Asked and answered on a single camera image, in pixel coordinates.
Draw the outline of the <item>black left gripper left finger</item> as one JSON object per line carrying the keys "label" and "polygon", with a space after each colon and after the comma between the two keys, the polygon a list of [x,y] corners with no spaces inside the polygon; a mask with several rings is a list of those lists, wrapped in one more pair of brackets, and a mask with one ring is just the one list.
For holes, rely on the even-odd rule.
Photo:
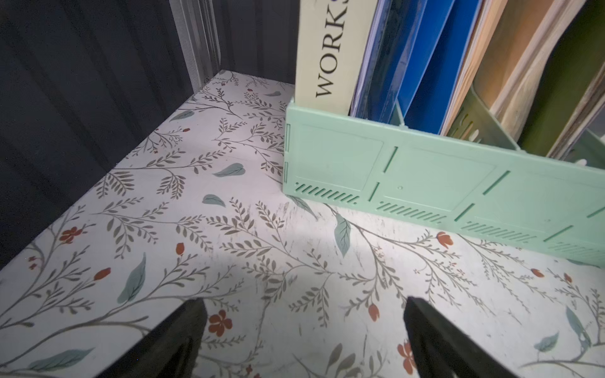
{"label": "black left gripper left finger", "polygon": [[100,377],[191,377],[208,314],[189,299],[106,368]]}

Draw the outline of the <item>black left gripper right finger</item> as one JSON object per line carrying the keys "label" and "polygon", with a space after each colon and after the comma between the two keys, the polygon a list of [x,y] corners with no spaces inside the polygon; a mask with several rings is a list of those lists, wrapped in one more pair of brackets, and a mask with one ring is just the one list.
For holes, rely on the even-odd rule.
{"label": "black left gripper right finger", "polygon": [[403,320],[420,377],[513,377],[425,299],[409,297]]}

